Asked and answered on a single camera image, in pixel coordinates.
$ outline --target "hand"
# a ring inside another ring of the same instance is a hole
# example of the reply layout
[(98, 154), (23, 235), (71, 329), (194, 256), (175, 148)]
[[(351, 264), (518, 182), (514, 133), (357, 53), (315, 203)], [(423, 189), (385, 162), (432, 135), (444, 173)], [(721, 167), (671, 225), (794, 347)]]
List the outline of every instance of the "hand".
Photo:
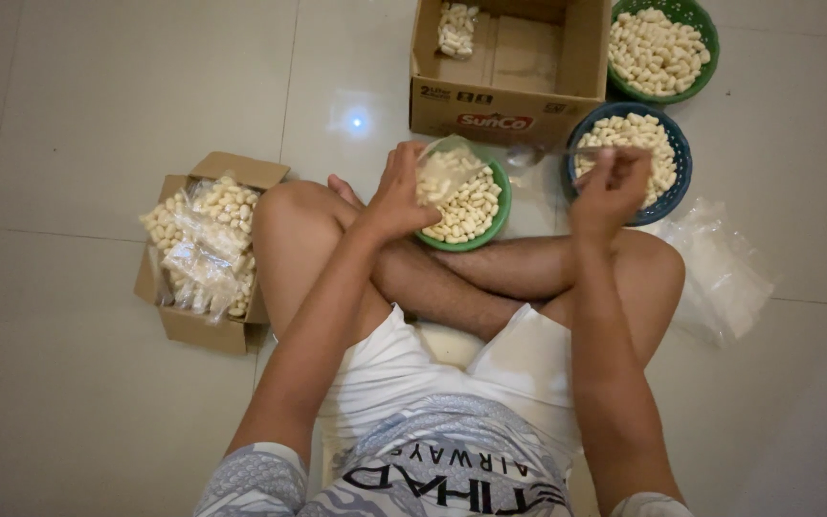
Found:
[(617, 232), (646, 199), (649, 152), (635, 147), (599, 151), (595, 167), (576, 182), (580, 197), (570, 206), (570, 228), (579, 242), (609, 248)]
[(361, 225), (371, 228), (384, 242), (442, 221), (436, 207), (416, 202), (416, 162), (425, 147), (423, 142), (401, 142), (388, 153), (379, 189), (358, 218)]

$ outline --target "gray patterned shirt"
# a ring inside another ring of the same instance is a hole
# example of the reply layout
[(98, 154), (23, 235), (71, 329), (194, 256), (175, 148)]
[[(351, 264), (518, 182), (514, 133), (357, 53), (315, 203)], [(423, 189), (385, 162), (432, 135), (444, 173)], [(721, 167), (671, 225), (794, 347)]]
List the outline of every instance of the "gray patterned shirt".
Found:
[[(571, 517), (566, 483), (534, 429), (506, 406), (465, 394), (427, 396), (342, 452), (336, 481), (305, 500), (299, 456), (255, 443), (224, 458), (200, 517)], [(678, 501), (642, 493), (613, 517), (691, 517)]]

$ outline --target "cardboard box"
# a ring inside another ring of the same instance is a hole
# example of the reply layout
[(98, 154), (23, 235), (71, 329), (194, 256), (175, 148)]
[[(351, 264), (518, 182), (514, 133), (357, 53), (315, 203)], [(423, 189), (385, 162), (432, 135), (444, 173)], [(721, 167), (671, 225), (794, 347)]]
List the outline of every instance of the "cardboard box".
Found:
[(563, 146), (604, 101), (610, 0), (472, 0), (473, 54), (438, 53), (441, 0), (419, 0), (410, 129), (500, 146)]
[[(194, 181), (203, 178), (217, 180), (228, 171), (231, 171), (230, 174), (238, 183), (266, 191), (279, 183), (289, 170), (289, 167), (281, 164), (216, 151), (209, 153), (186, 176), (165, 176), (165, 183), (162, 185), (158, 202), (163, 202), (174, 196), (181, 188), (187, 187)], [(133, 292), (146, 302), (156, 305), (158, 316), (162, 318), (162, 325), (165, 327), (165, 334), (174, 341), (182, 341), (228, 353), (244, 354), (247, 353), (247, 328), (245, 323), (264, 324), (270, 322), (257, 280), (255, 280), (251, 291), (251, 299), (248, 302), (244, 323), (224, 319), (218, 325), (208, 325), (203, 315), (197, 315), (188, 310), (157, 305), (158, 292), (155, 286), (148, 250), (144, 248), (143, 260), (140, 263)]]

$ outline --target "man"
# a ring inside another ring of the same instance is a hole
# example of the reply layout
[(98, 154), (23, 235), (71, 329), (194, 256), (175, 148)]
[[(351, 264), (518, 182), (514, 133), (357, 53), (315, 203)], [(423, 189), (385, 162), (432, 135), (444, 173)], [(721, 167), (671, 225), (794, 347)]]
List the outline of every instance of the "man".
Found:
[[(279, 345), (196, 514), (571, 515), (564, 476), (584, 449), (602, 515), (690, 515), (643, 376), (683, 262), (622, 229), (649, 154), (601, 152), (572, 236), (455, 254), (407, 238), (440, 220), (414, 198), (422, 149), (389, 153), (367, 207), (334, 176), (261, 197), (257, 274)], [(466, 371), (435, 364), (400, 307), (487, 345)], [(306, 502), (316, 417), (339, 453)]]

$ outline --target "shirt sleeve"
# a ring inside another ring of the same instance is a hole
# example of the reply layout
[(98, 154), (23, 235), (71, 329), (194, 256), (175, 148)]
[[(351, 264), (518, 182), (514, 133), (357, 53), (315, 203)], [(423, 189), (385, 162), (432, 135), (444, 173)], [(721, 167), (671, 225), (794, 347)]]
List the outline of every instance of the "shirt sleeve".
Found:
[(691, 511), (669, 496), (640, 492), (617, 504), (611, 517), (694, 517)]
[(255, 443), (225, 456), (195, 517), (292, 517), (305, 504), (308, 474), (295, 451)]

